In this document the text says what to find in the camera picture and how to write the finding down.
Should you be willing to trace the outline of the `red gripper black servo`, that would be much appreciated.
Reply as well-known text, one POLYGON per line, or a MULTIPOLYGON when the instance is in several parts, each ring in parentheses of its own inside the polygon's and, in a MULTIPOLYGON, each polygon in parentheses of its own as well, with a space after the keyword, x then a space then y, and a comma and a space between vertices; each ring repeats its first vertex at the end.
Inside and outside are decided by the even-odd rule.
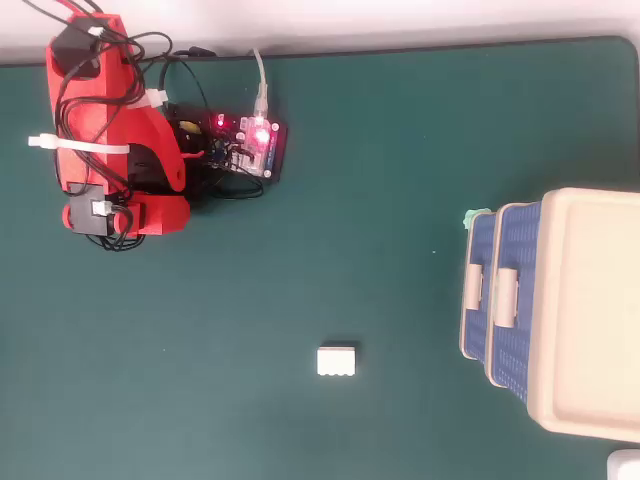
POLYGON ((140 238, 182 231, 190 219, 183 196, 135 194, 133 201, 119 192, 66 192, 63 225, 88 238, 140 238))

